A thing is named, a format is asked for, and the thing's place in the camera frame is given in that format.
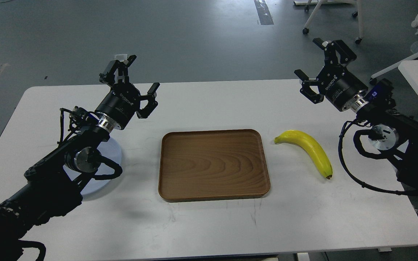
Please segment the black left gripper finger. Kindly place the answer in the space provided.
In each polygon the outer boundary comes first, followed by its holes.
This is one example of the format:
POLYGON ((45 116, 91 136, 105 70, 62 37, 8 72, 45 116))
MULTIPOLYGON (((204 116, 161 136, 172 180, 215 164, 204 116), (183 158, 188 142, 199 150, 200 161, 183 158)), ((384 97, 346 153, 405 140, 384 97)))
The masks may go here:
POLYGON ((153 83, 151 87, 149 88, 146 95, 141 95, 138 88, 136 89, 136 96, 135 96, 135 108, 136 108, 136 115, 139 119, 147 119, 149 115, 156 109, 158 106, 158 102, 156 101, 156 92, 158 90, 158 87, 160 86, 160 83, 153 83), (144 108, 141 108, 141 102, 147 101, 146 106, 144 108))
POLYGON ((132 84, 129 77, 129 67, 136 60, 136 55, 128 56, 124 61, 115 59, 110 61, 103 73, 99 74, 99 81, 109 87, 116 87, 121 84, 132 84))

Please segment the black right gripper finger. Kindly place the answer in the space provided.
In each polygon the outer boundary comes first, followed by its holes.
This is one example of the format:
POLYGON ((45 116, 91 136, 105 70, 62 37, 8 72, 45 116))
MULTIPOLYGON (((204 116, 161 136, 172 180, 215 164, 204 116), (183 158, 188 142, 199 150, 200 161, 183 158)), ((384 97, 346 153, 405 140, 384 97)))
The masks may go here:
POLYGON ((301 80, 300 93, 314 104, 323 102, 324 95, 315 92, 311 87, 319 87, 321 82, 316 79, 310 79, 301 69, 295 70, 295 75, 301 80))
POLYGON ((357 59, 357 55, 343 40, 325 41, 321 38, 312 40, 324 52, 325 66, 347 66, 357 59))

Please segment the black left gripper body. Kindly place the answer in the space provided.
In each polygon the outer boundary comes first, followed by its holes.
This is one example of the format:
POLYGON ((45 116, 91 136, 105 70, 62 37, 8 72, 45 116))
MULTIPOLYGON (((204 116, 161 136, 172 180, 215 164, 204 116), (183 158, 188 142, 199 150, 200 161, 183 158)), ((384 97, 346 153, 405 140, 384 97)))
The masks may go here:
POLYGON ((124 129, 140 107, 140 92, 134 84, 114 84, 95 109, 116 122, 116 129, 124 129))

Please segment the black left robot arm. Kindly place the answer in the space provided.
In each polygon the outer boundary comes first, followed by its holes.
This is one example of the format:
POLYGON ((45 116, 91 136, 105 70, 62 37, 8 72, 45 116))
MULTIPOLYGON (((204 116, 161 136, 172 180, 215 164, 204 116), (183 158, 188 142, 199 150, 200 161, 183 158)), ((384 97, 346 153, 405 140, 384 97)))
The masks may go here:
POLYGON ((43 261, 45 245, 23 241, 25 234, 80 206, 81 191, 91 180, 111 180, 122 174, 120 164, 103 156, 98 146, 110 139, 113 129, 124 129, 134 115, 149 117, 158 105, 158 82, 142 95, 130 81, 128 69, 136 58, 131 55, 108 64, 99 80, 110 91, 99 106, 95 111, 78 106, 69 110, 68 135, 62 129, 56 149, 24 173, 28 183, 0 203, 0 261, 18 260, 25 248, 38 249, 36 260, 43 261))

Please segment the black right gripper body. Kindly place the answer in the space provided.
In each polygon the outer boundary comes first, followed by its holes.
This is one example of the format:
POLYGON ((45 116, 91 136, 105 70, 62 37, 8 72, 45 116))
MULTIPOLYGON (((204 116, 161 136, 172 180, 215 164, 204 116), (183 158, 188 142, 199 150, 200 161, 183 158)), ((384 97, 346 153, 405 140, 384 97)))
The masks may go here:
POLYGON ((339 111, 347 110, 356 95, 364 96, 368 87, 347 67, 325 65, 317 76, 319 93, 339 111))

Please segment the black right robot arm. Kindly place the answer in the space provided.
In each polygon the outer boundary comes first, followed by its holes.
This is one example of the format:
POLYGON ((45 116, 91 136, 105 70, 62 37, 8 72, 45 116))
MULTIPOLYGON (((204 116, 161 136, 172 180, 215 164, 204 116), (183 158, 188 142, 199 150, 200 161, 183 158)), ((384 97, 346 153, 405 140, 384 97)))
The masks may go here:
POLYGON ((418 121, 397 111, 393 99, 393 84, 387 79, 378 81, 373 89, 363 84, 350 73, 347 65, 356 54, 342 41, 324 41, 314 38, 324 52, 324 66, 315 78, 302 70, 295 70, 301 80, 300 89, 308 100, 317 104, 327 99, 339 111, 352 110, 353 121, 342 127, 338 153, 340 162, 350 178, 361 187, 395 195, 418 196, 418 121), (410 186, 409 191, 391 191, 369 185, 349 172, 343 158, 343 139, 352 125, 369 124, 353 136, 355 148, 360 155, 371 159, 386 159, 396 169, 397 180, 410 186))

